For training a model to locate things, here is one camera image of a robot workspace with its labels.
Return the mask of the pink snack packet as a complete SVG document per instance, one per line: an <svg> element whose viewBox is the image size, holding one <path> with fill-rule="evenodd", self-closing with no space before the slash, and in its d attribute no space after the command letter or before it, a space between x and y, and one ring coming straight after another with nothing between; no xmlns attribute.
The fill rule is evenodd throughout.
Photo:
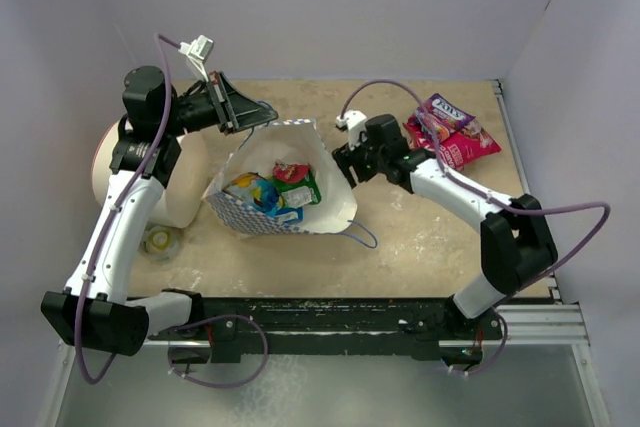
<svg viewBox="0 0 640 427"><path fill-rule="evenodd" d="M500 153L501 146L475 120L460 130L451 129L450 125L433 116L427 116L428 124L438 136L439 151L444 162L457 171L464 166L485 156ZM405 123L405 130L410 137L412 148L424 148L435 152L435 144L430 131L420 119L412 115Z"/></svg>

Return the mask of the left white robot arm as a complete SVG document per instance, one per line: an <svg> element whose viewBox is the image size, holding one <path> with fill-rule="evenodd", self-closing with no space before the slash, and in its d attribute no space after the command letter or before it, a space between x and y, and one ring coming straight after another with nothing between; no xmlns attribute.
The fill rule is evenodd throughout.
<svg viewBox="0 0 640 427"><path fill-rule="evenodd" d="M166 289L128 298L138 245L182 153L179 136L212 126L234 134L278 113L241 94L223 73L177 94L155 66L130 71L122 99L126 114L116 125L99 219L76 270L61 291L44 294L41 312L67 345L132 356L152 335L172 328L194 339L206 325L199 294Z"/></svg>

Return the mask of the blue checkered paper bag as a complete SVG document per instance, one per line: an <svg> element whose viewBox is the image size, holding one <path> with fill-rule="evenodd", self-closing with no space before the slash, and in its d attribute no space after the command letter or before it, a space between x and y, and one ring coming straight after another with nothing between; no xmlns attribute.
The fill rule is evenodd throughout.
<svg viewBox="0 0 640 427"><path fill-rule="evenodd" d="M307 205L304 219L284 225L223 188L244 173L257 173L273 183L272 169L277 160L309 164L322 201ZM271 121L254 127L240 146L230 154L204 194L204 201L226 227L245 237L275 234L345 235L355 225L357 201L352 188L327 150L313 119Z"/></svg>

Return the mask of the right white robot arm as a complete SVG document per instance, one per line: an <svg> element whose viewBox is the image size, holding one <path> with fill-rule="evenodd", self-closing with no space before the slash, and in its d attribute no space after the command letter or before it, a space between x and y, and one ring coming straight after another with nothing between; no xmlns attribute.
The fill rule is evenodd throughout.
<svg viewBox="0 0 640 427"><path fill-rule="evenodd" d="M332 153L351 187L377 175L407 192L434 201L480 236L481 273L450 298L446 330L467 338L480 316L535 283L558 260L540 203L486 188L438 161L426 149L410 149L396 118L367 118L349 110L335 120L348 141Z"/></svg>

